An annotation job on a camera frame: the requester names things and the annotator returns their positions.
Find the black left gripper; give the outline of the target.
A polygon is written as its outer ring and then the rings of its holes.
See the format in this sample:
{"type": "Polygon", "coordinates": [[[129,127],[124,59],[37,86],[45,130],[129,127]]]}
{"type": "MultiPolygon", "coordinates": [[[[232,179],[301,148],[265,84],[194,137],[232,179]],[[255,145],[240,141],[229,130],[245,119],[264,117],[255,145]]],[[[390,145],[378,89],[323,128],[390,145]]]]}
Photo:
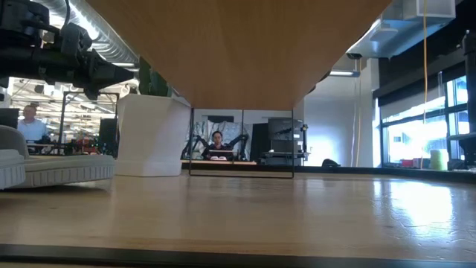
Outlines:
{"type": "Polygon", "coordinates": [[[82,88],[86,97],[97,100],[99,89],[131,80],[134,74],[127,69],[104,60],[94,49],[74,56],[77,68],[74,70],[73,86],[82,88]]]}

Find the black workcell frame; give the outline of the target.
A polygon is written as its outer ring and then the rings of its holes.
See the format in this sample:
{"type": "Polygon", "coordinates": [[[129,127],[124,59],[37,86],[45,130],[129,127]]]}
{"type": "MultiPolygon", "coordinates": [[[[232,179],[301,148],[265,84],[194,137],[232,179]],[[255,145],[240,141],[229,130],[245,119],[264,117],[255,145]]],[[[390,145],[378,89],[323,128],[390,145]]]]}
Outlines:
{"type": "Polygon", "coordinates": [[[113,92],[63,92],[57,153],[116,157],[119,98],[120,95],[113,92]]]}

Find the black equipment rack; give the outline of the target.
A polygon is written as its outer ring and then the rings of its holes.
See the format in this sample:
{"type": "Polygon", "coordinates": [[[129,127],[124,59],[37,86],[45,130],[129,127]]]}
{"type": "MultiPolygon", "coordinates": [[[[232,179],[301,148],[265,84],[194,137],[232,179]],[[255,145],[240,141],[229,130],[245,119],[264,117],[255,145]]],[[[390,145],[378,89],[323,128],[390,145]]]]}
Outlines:
{"type": "Polygon", "coordinates": [[[253,124],[249,159],[258,165],[301,166],[309,156],[308,129],[302,120],[290,118],[253,124]]]}

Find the black monitor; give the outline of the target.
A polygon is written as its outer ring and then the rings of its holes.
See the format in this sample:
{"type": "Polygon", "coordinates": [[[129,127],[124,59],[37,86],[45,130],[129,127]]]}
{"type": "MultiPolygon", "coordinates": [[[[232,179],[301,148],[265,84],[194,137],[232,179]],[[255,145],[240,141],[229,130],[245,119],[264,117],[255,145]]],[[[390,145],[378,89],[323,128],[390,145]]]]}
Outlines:
{"type": "Polygon", "coordinates": [[[19,121],[19,109],[0,108],[0,125],[16,129],[19,121]]]}

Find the white hexagonal plant pot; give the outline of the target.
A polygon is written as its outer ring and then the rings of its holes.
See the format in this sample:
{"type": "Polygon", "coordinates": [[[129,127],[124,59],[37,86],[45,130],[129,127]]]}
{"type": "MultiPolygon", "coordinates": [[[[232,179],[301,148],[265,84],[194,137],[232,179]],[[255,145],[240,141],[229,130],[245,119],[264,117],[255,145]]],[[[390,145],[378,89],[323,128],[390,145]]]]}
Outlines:
{"type": "Polygon", "coordinates": [[[168,97],[127,95],[118,101],[119,176],[178,176],[190,107],[168,97]]]}

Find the silver foil sheet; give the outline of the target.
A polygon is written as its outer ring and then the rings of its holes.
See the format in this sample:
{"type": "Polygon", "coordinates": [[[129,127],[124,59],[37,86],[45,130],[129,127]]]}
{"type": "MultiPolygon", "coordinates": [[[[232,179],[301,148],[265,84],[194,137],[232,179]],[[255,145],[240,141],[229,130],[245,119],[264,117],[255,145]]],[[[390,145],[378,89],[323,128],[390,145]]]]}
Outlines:
{"type": "Polygon", "coordinates": [[[253,125],[240,122],[215,123],[210,120],[196,122],[192,131],[192,151],[204,153],[206,149],[215,150],[216,142],[213,137],[215,132],[222,134],[220,144],[224,150],[232,150],[234,156],[250,158],[253,125]]]}

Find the silver spiral ceiling duct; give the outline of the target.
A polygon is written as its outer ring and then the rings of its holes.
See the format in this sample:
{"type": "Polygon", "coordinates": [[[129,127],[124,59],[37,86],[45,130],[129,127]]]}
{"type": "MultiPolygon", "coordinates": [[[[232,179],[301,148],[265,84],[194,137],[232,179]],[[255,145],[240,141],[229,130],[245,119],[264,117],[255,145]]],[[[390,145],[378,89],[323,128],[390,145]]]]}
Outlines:
{"type": "MultiPolygon", "coordinates": [[[[31,0],[49,9],[50,24],[61,28],[67,15],[66,0],[31,0]]],[[[92,48],[105,60],[119,66],[132,67],[137,54],[120,38],[106,20],[86,1],[68,0],[69,22],[86,29],[92,38],[92,48]]]]}

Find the large window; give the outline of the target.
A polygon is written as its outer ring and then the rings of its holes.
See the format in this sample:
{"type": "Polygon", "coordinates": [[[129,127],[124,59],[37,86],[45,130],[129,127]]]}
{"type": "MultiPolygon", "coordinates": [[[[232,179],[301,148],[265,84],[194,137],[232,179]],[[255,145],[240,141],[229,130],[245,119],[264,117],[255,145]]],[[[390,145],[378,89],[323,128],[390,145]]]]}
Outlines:
{"type": "Polygon", "coordinates": [[[379,99],[383,163],[401,167],[402,159],[421,159],[420,168],[429,168],[436,149],[447,152],[447,161],[463,161],[464,150],[452,137],[470,133],[467,101],[465,76],[399,100],[379,99]]]}

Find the black aluminium table frame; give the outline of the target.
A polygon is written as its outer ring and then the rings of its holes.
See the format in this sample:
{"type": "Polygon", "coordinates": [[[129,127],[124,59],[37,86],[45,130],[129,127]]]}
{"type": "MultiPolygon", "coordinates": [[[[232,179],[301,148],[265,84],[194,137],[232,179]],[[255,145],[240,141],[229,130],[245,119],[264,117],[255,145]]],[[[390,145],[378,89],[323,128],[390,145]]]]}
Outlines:
{"type": "MultiPolygon", "coordinates": [[[[289,166],[268,165],[238,165],[238,164],[192,164],[193,170],[229,170],[229,171],[253,171],[253,172],[291,172],[289,166]]],[[[405,168],[380,168],[380,167],[316,167],[295,166],[295,173],[335,173],[352,175],[385,175],[402,176],[416,180],[428,180],[439,182],[457,182],[476,185],[476,173],[459,171],[418,170],[405,168]]]]}

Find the person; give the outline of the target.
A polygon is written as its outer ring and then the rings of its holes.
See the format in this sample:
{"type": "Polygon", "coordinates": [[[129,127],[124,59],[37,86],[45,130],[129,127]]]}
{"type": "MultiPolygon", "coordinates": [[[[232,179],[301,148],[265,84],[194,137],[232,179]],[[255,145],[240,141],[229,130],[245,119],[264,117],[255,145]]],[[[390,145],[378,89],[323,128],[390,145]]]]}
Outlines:
{"type": "Polygon", "coordinates": [[[36,119],[36,107],[27,105],[23,109],[23,119],[19,120],[17,130],[26,141],[40,141],[48,135],[46,125],[36,119]]]}
{"type": "Polygon", "coordinates": [[[224,144],[222,133],[220,131],[215,131],[212,134],[212,138],[213,143],[208,145],[202,153],[203,159],[231,161],[234,157],[232,153],[234,144],[232,142],[224,144]]]}

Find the yellow-green roll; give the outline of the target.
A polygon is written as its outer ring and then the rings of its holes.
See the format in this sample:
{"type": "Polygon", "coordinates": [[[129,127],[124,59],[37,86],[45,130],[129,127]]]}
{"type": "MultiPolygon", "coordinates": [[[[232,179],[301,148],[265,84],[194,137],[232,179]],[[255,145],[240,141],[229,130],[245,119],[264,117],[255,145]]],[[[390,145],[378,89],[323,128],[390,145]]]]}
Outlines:
{"type": "Polygon", "coordinates": [[[447,152],[442,149],[430,151],[430,167],[432,170],[447,170],[447,152]]]}

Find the wooden table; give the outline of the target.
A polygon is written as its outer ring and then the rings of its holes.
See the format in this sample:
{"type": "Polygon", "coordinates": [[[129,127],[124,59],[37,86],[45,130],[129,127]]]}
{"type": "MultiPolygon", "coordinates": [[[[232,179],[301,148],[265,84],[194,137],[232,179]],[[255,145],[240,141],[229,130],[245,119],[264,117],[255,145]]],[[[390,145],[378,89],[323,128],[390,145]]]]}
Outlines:
{"type": "Polygon", "coordinates": [[[188,160],[181,160],[182,164],[190,164],[193,165],[257,165],[256,162],[234,162],[234,161],[222,161],[222,160],[192,160],[191,162],[188,160]]]}

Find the grey ceiling air duct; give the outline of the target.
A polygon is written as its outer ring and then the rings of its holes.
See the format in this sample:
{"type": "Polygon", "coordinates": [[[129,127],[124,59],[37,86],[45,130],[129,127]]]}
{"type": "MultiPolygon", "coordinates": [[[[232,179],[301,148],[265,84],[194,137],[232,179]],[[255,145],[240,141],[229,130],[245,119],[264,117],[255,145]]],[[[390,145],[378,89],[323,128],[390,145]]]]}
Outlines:
{"type": "Polygon", "coordinates": [[[393,0],[347,55],[400,55],[454,20],[456,6],[456,0],[393,0]]]}

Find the black stand pole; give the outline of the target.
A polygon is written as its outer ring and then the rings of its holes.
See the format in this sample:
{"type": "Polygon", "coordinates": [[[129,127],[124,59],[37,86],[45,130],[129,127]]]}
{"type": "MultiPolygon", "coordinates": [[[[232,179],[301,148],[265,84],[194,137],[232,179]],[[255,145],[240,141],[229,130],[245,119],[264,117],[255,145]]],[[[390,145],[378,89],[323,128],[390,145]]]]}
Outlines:
{"type": "Polygon", "coordinates": [[[466,85],[468,94],[468,116],[471,138],[467,141],[465,152],[469,165],[476,166],[476,31],[467,30],[463,38],[465,55],[466,85]]]}

